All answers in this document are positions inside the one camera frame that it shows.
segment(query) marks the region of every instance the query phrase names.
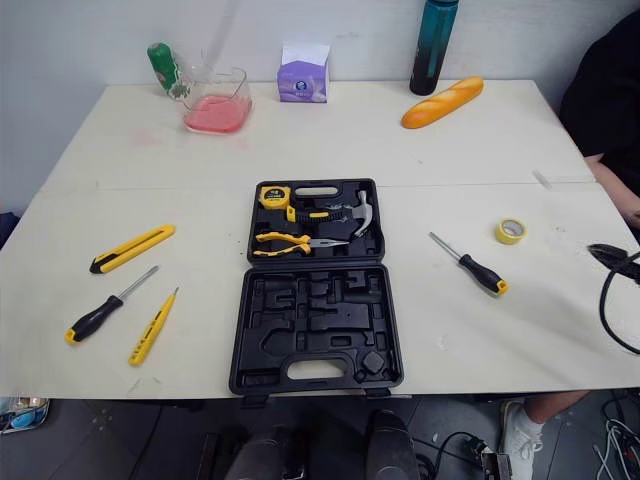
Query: leg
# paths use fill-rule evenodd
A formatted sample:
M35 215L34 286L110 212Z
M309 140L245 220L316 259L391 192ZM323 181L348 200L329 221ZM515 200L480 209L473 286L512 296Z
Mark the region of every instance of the leg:
M577 403L588 391L561 392L527 397L524 404L502 405L500 450L509 454L513 480L531 480L533 456L542 449L542 427L558 413Z
M524 401L524 411L533 422L544 424L571 405L578 403L587 393L589 393L588 390L580 390L527 397Z

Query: black shirt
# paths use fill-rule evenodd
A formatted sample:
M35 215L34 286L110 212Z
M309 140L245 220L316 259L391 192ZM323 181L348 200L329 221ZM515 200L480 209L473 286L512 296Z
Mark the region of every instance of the black shirt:
M585 157L604 153L602 163L640 195L640 10L589 48L560 120Z

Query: roll of tape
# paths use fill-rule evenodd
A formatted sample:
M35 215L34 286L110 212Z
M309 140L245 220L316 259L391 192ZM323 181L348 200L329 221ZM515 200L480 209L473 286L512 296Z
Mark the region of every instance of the roll of tape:
M520 220L505 218L496 226L495 234L500 243L513 245L525 237L527 227Z

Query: white sneaker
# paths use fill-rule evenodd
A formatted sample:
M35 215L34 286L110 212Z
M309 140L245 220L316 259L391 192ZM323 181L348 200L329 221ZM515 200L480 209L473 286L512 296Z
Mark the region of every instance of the white sneaker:
M533 456L542 450L542 434L540 429L527 428L526 412L521 403L504 402L502 412L502 442L500 451L509 454L511 460L512 480L531 480L533 478Z

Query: white table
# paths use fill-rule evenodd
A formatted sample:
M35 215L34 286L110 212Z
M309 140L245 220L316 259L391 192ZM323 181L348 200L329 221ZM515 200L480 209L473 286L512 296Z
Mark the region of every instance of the white table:
M252 86L250 121L229 137L184 133L175 106L155 88L109 87L0 252L0 395L230 396L255 183L352 176L379 185L383 263L405 370L393 393L637 385L640 362L600 326L606 269L585 250L590 243L637 244L531 82L487 82L478 98L484 107L467 105L443 119L447 128L432 125L437 132L397 125L415 101L404 85L334 87L333 104L322 106L281 105L271 86ZM366 128L348 128L344 117L355 118L356 110ZM134 121L142 111L145 119ZM501 120L495 112L509 115ZM314 119L315 133L303 126L293 136L283 128L305 119ZM472 128L479 124L480 133ZM469 138L456 141L463 128ZM291 138L296 143L285 143ZM364 155L355 154L358 145ZM428 152L447 160L430 161ZM324 166L316 163L321 157ZM534 169L554 182L551 190ZM505 216L529 227L518 245L493 239ZM88 272L98 253L164 223L177 226L170 239L107 275ZM430 230L499 271L511 291L486 295L427 237ZM74 347L64 342L75 318L156 263L160 271L96 335ZM180 293L156 345L140 368L130 367L149 312L176 285ZM620 335L640 344L640 325L628 321L637 299L630 281L614 281L608 314Z

